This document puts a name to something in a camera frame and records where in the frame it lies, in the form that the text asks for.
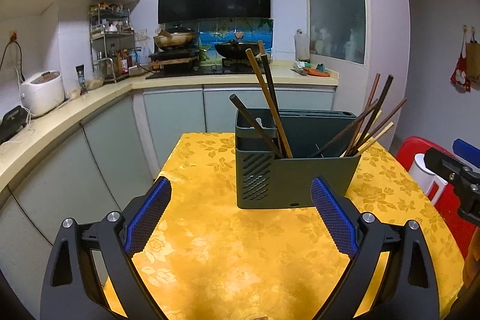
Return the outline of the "pale bamboo chopstick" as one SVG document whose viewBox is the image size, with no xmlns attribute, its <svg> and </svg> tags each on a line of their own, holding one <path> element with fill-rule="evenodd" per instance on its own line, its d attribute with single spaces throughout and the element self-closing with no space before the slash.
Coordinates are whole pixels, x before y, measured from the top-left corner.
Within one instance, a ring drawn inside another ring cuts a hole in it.
<svg viewBox="0 0 480 320">
<path fill-rule="evenodd" d="M 391 121 L 389 122 L 389 124 L 387 124 L 376 136 L 370 138 L 368 141 L 366 141 L 365 143 L 363 143 L 363 145 L 361 145 L 359 147 L 359 149 L 357 150 L 356 153 L 349 153 L 349 154 L 346 154 L 346 153 L 343 153 L 341 155 L 341 157 L 346 157 L 347 155 L 348 156 L 359 156 L 361 154 L 363 154 L 364 151 L 366 151 L 370 146 L 372 146 L 376 141 L 378 141 L 382 136 L 384 136 L 387 132 L 389 132 L 391 130 L 391 128 L 394 127 L 394 122 Z"/>
</svg>

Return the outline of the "dark thin chopstick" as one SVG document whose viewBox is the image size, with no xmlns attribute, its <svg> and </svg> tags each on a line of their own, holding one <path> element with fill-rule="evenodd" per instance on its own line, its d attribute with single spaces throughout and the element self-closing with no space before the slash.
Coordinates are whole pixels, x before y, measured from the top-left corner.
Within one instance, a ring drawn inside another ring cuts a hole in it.
<svg viewBox="0 0 480 320">
<path fill-rule="evenodd" d="M 382 105 L 383 105 L 383 102 L 385 101 L 385 98 L 387 96 L 387 93 L 389 92 L 389 89 L 392 85 L 392 82 L 394 80 L 394 76 L 393 75 L 389 75 L 387 77 L 387 80 L 385 82 L 385 85 L 383 87 L 383 90 L 382 90 L 382 93 L 378 99 L 378 102 L 377 102 L 377 105 L 375 106 L 375 108 L 373 109 L 373 112 L 370 116 L 370 118 L 368 119 L 368 123 L 366 124 L 366 126 L 364 127 L 364 130 L 363 132 L 361 133 L 360 137 L 359 137 L 359 140 L 356 142 L 355 146 L 353 147 L 352 149 L 352 153 L 351 155 L 355 155 L 357 152 L 358 152 L 358 148 L 360 147 L 361 143 L 364 141 L 364 139 L 366 138 L 367 136 L 367 133 L 369 131 L 369 129 L 371 128 L 371 126 L 374 124 L 374 119 L 376 118 L 377 116 L 377 113 L 379 112 L 379 110 L 382 108 Z"/>
</svg>

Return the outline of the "dark wooden chopstick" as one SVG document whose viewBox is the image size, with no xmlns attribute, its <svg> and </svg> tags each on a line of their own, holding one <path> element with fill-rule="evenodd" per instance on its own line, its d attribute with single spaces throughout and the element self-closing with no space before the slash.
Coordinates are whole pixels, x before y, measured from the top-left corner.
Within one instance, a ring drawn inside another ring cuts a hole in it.
<svg viewBox="0 0 480 320">
<path fill-rule="evenodd" d="M 262 76 L 262 73 L 261 73 L 260 67 L 258 65 L 258 62 L 257 62 L 255 56 L 253 55 L 253 52 L 250 49 L 246 50 L 246 55 L 247 55 L 247 58 L 250 62 L 250 65 L 251 65 L 253 71 L 256 74 L 256 77 L 257 77 L 258 82 L 259 82 L 259 86 L 261 87 L 261 89 L 264 93 L 265 100 L 267 101 L 267 104 L 268 104 L 268 107 L 270 109 L 272 118 L 273 118 L 273 120 L 274 120 L 274 122 L 277 126 L 277 129 L 278 129 L 277 133 L 278 133 L 278 136 L 280 137 L 280 140 L 281 140 L 283 148 L 286 152 L 286 155 L 287 155 L 288 158 L 292 158 L 293 154 L 292 154 L 290 145 L 289 145 L 288 140 L 287 140 L 287 135 L 286 135 L 284 127 L 281 123 L 280 116 L 278 115 L 278 110 L 275 107 L 274 102 L 272 100 L 271 94 L 269 92 L 269 88 L 268 88 L 267 84 L 265 83 L 264 77 Z"/>
</svg>

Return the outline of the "dark brown chopstick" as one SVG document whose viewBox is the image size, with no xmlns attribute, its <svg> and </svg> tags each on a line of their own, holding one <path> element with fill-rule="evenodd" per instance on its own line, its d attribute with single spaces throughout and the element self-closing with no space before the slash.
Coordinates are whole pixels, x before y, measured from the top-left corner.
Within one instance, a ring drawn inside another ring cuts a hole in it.
<svg viewBox="0 0 480 320">
<path fill-rule="evenodd" d="M 272 149 L 272 152 L 274 152 L 278 157 L 282 157 L 281 150 L 274 144 L 274 142 L 269 137 L 269 135 L 264 131 L 262 126 L 260 126 L 260 124 L 256 121 L 256 119 L 251 115 L 247 107 L 244 106 L 242 101 L 235 94 L 231 94 L 229 98 L 230 98 L 230 101 L 233 103 L 233 105 L 241 113 L 243 118 L 245 118 L 245 120 L 250 124 L 250 126 L 253 126 L 253 128 L 256 130 L 259 136 L 265 141 L 265 143 L 269 146 L 269 148 Z"/>
</svg>

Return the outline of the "dark square chopstick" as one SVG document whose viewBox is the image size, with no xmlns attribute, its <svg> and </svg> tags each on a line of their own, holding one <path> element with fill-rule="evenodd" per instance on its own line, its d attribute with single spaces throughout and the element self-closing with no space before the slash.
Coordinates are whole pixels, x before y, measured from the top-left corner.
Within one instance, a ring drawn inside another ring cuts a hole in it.
<svg viewBox="0 0 480 320">
<path fill-rule="evenodd" d="M 266 84 L 268 87 L 268 94 L 270 96 L 270 102 L 271 102 L 270 109 L 273 115 L 278 114 L 278 101 L 275 93 L 274 83 L 272 79 L 272 72 L 270 70 L 268 56 L 267 54 L 261 54 L 260 58 L 261 58 L 262 66 L 264 69 Z"/>
</svg>

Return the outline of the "light short bamboo chopstick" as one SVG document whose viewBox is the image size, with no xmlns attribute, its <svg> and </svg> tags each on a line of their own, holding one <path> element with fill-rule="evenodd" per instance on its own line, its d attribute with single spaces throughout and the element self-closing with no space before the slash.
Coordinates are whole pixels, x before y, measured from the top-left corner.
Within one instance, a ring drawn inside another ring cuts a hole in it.
<svg viewBox="0 0 480 320">
<path fill-rule="evenodd" d="M 358 153 L 360 148 L 367 143 L 372 137 L 374 137 L 378 132 L 380 132 L 384 126 L 391 120 L 391 118 L 402 108 L 402 106 L 408 101 L 407 98 L 404 98 L 399 104 L 391 111 L 375 128 L 372 130 L 364 140 L 361 140 L 360 143 L 355 147 L 355 153 Z"/>
</svg>

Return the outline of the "reddish brown chopstick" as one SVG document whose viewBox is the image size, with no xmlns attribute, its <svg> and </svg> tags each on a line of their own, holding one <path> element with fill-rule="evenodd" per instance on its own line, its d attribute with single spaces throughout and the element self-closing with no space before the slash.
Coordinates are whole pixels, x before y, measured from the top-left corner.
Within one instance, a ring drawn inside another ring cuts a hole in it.
<svg viewBox="0 0 480 320">
<path fill-rule="evenodd" d="M 376 90 L 377 90 L 377 86 L 378 86 L 378 83 L 379 83 L 379 80 L 381 78 L 381 74 L 380 73 L 377 73 L 375 78 L 374 78 L 374 82 L 373 82 L 373 85 L 371 87 L 371 90 L 370 90 L 370 93 L 368 95 L 368 98 L 367 98 L 367 101 L 366 101 L 366 104 L 365 104 L 365 107 L 364 107 L 364 111 L 366 111 L 368 109 L 368 107 L 372 104 L 373 102 L 373 98 L 374 98 L 374 95 L 376 93 Z M 345 151 L 345 154 L 343 154 L 343 157 L 346 157 L 348 156 L 350 150 L 352 149 L 352 147 L 354 146 L 354 143 L 355 143 L 355 140 L 358 136 L 358 133 L 361 129 L 361 126 L 363 124 L 363 121 L 364 119 L 361 119 L 360 122 L 356 125 L 355 127 L 355 130 L 353 132 L 353 135 L 352 135 L 352 139 L 350 140 L 349 142 L 349 145 L 347 146 L 346 148 L 346 151 Z"/>
</svg>

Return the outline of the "red hanging cloth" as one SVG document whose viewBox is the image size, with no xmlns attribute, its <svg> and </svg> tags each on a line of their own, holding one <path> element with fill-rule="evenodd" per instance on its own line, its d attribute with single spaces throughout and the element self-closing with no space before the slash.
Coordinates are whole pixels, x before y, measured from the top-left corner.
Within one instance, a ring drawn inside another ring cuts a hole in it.
<svg viewBox="0 0 480 320">
<path fill-rule="evenodd" d="M 460 55 L 456 62 L 456 67 L 451 75 L 450 82 L 458 93 L 469 93 L 471 90 L 470 79 L 467 77 L 466 62 L 466 33 L 467 27 L 463 27 L 462 43 Z"/>
</svg>

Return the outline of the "yellow floral tablecloth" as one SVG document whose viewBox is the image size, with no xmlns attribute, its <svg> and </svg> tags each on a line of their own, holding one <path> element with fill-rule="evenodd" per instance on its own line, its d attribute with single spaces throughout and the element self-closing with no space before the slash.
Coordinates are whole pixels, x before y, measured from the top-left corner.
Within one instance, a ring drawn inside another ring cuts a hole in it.
<svg viewBox="0 0 480 320">
<path fill-rule="evenodd" d="M 237 206 L 234 136 L 186 133 L 161 171 L 172 199 L 134 266 L 170 319 L 311 319 L 345 270 L 313 208 Z M 347 196 L 384 223 L 419 222 L 447 313 L 464 259 L 438 211 L 380 144 L 361 156 Z"/>
</svg>

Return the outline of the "dark green utensil holder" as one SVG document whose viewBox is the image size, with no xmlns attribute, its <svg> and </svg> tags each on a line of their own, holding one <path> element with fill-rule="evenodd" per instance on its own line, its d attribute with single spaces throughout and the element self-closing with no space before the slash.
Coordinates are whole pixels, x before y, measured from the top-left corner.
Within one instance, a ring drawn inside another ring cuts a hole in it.
<svg viewBox="0 0 480 320">
<path fill-rule="evenodd" d="M 352 139 L 352 130 L 320 155 L 315 152 L 356 116 L 336 110 L 281 110 L 280 119 L 292 158 L 278 157 L 242 114 L 236 114 L 237 206 L 244 210 L 311 207 L 312 180 L 319 176 L 343 196 L 360 161 L 358 156 L 343 154 Z"/>
</svg>

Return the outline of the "white rice cooker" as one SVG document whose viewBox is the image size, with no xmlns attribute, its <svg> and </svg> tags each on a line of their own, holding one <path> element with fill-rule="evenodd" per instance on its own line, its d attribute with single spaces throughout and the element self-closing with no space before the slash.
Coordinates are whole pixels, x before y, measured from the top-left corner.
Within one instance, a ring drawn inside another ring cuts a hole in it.
<svg viewBox="0 0 480 320">
<path fill-rule="evenodd" d="M 65 100 L 62 75 L 59 71 L 38 72 L 20 85 L 19 93 L 32 117 L 45 115 Z"/>
</svg>

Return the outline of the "pepper grinder bottle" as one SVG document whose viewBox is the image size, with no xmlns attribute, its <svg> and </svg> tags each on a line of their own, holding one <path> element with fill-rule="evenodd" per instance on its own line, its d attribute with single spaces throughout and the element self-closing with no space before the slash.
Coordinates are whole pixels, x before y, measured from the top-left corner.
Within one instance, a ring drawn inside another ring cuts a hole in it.
<svg viewBox="0 0 480 320">
<path fill-rule="evenodd" d="M 76 74 L 80 86 L 80 95 L 84 95 L 88 93 L 88 89 L 86 87 L 85 66 L 83 64 L 76 66 Z"/>
</svg>

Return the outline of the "black gas stove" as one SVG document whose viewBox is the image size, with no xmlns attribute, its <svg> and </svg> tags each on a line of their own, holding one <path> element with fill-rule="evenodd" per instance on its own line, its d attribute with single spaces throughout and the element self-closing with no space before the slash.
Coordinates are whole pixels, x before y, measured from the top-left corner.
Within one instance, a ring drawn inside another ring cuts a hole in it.
<svg viewBox="0 0 480 320">
<path fill-rule="evenodd" d="M 214 63 L 200 61 L 198 58 L 183 58 L 150 63 L 151 70 L 146 79 L 158 79 L 183 76 L 213 76 L 254 74 L 248 60 L 222 58 Z"/>
</svg>

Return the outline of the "black wok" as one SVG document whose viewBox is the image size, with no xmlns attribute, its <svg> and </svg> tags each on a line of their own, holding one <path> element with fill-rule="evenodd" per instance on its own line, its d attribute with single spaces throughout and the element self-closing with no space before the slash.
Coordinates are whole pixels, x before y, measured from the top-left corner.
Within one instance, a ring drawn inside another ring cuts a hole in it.
<svg viewBox="0 0 480 320">
<path fill-rule="evenodd" d="M 255 42 L 240 42 L 229 40 L 215 44 L 216 52 L 225 59 L 241 61 L 247 59 L 246 51 L 249 49 L 254 56 L 260 53 L 259 45 Z"/>
</svg>

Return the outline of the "metal spice rack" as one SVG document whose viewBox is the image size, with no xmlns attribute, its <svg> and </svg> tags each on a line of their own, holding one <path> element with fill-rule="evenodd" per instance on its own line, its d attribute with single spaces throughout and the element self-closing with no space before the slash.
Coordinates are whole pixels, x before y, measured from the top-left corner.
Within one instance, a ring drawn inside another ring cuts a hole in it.
<svg viewBox="0 0 480 320">
<path fill-rule="evenodd" d="M 134 28 L 130 9 L 120 3 L 91 4 L 88 12 L 91 62 L 96 77 L 116 83 L 128 77 L 133 65 Z"/>
</svg>

